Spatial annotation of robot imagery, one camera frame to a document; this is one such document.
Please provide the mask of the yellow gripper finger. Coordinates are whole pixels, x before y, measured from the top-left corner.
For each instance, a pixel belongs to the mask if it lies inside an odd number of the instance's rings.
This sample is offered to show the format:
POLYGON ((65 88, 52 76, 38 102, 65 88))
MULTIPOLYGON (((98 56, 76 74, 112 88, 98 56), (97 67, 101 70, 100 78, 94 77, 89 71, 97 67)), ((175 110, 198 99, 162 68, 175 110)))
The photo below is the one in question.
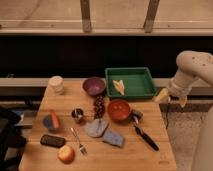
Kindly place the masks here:
POLYGON ((187 96, 183 96, 183 97, 180 97, 179 98, 179 104, 182 108, 184 108, 184 106, 186 105, 187 103, 187 96))
POLYGON ((157 96, 153 98, 153 101, 156 103, 161 103, 169 98, 169 91, 167 88, 162 88, 157 96))

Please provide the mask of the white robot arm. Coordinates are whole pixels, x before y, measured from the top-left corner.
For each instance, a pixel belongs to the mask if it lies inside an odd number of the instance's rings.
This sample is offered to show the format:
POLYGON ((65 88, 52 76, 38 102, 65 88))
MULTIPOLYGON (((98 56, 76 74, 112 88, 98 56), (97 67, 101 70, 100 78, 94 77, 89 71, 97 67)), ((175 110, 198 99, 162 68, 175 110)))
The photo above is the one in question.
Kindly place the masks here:
MULTIPOLYGON (((191 85, 198 79, 213 87, 213 55, 207 52, 183 51, 176 58, 178 70, 169 84, 155 97, 160 103, 171 96, 179 98, 184 107, 191 85)), ((202 124, 191 171, 213 171, 213 106, 207 112, 202 124)))

